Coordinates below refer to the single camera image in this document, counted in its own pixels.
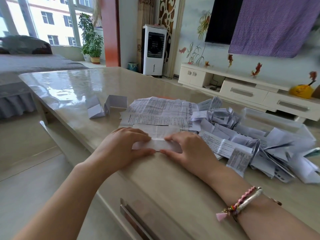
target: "drawer handle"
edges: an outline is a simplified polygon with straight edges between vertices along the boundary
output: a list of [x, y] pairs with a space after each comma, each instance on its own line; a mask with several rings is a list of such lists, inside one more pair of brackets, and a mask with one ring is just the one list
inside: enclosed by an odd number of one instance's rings
[[286, 101], [283, 101], [283, 100], [279, 100], [277, 102], [277, 104], [279, 104], [281, 106], [284, 106], [284, 107], [287, 107], [287, 108], [290, 108], [290, 109], [296, 109], [296, 110], [299, 110], [299, 111], [302, 111], [302, 112], [307, 112], [308, 110], [310, 110], [309, 107], [305, 107], [305, 106], [301, 106], [301, 105], [298, 105], [298, 104], [289, 103], [289, 102], [286, 102]]
[[252, 92], [247, 92], [247, 91], [244, 91], [244, 90], [240, 90], [238, 88], [231, 88], [230, 91], [234, 92], [234, 93], [237, 93], [237, 94], [241, 94], [243, 96], [247, 96], [247, 97], [253, 97], [254, 96], [254, 94]]
[[143, 240], [160, 240], [122, 198], [120, 212]]

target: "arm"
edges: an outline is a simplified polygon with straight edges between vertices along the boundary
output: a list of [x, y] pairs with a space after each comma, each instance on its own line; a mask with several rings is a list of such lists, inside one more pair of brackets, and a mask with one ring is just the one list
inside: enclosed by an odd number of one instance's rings
[[[219, 162], [198, 135], [179, 132], [165, 139], [178, 142], [183, 153], [160, 152], [206, 182], [227, 206], [236, 203], [251, 187], [234, 170]], [[320, 239], [320, 234], [265, 195], [251, 202], [239, 214], [238, 222], [251, 240]]]
[[131, 161], [154, 154], [153, 149], [132, 150], [134, 142], [150, 139], [139, 129], [122, 128], [112, 132], [87, 160], [74, 167], [14, 240], [76, 240], [100, 185]]

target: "potted plant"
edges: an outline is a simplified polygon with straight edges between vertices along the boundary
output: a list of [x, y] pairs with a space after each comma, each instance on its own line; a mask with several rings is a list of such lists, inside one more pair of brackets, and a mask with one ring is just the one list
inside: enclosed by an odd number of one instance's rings
[[81, 49], [81, 52], [83, 54], [84, 60], [87, 62], [90, 62], [90, 55], [89, 55], [89, 44], [90, 40], [94, 37], [95, 32], [94, 32], [94, 26], [92, 24], [92, 18], [90, 15], [81, 13], [79, 17], [79, 23], [78, 26], [79, 28], [82, 29], [82, 42], [83, 46]]
[[103, 44], [102, 36], [98, 35], [96, 32], [92, 36], [89, 46], [88, 46], [88, 54], [91, 57], [91, 62], [93, 64], [100, 64], [100, 56], [101, 56], [101, 47]]

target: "purple fabric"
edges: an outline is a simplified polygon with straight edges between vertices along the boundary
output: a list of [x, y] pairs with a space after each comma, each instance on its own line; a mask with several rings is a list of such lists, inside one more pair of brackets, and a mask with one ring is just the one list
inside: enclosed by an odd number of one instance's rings
[[320, 0], [243, 0], [229, 53], [295, 57], [320, 12]]

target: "clear plastic box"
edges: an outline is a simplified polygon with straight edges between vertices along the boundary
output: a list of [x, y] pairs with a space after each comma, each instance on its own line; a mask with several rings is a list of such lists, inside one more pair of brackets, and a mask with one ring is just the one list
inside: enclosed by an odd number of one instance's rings
[[316, 138], [311, 134], [306, 125], [251, 108], [242, 109], [242, 120], [240, 124], [264, 132], [270, 132], [276, 127], [294, 133], [298, 137], [306, 137], [312, 141], [316, 141]]

